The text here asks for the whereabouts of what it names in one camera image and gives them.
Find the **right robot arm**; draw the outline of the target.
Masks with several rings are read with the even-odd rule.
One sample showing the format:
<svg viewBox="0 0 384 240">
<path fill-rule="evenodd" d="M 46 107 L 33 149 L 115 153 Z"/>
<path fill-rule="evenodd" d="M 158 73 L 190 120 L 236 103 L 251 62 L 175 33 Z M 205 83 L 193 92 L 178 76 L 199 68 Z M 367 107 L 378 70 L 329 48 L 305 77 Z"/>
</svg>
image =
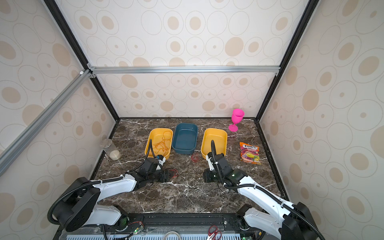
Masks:
<svg viewBox="0 0 384 240">
<path fill-rule="evenodd" d="M 247 197 L 263 211 L 244 205 L 238 212 L 244 228 L 257 228 L 280 240 L 323 240 L 309 208 L 294 204 L 273 194 L 240 169 L 233 169 L 224 154 L 217 154 L 215 142 L 206 156 L 209 168 L 203 177 L 206 183 L 218 182 L 224 188 Z"/>
</svg>

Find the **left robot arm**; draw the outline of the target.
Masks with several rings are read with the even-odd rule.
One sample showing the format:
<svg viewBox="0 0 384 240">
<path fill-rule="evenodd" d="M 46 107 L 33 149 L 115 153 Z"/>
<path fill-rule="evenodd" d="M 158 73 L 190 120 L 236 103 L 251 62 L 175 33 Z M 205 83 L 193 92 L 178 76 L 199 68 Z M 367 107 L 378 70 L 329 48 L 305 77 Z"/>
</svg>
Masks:
<svg viewBox="0 0 384 240">
<path fill-rule="evenodd" d="M 177 175 L 175 170 L 164 168 L 166 157 L 150 157 L 149 154 L 154 154 L 152 147 L 139 166 L 118 177 L 92 181 L 85 177 L 76 179 L 49 208 L 48 221 L 62 226 L 67 232 L 89 225 L 112 226 L 124 231 L 128 226 L 128 213 L 118 206 L 99 205 L 99 202 L 137 191 L 147 184 L 170 182 Z"/>
</svg>

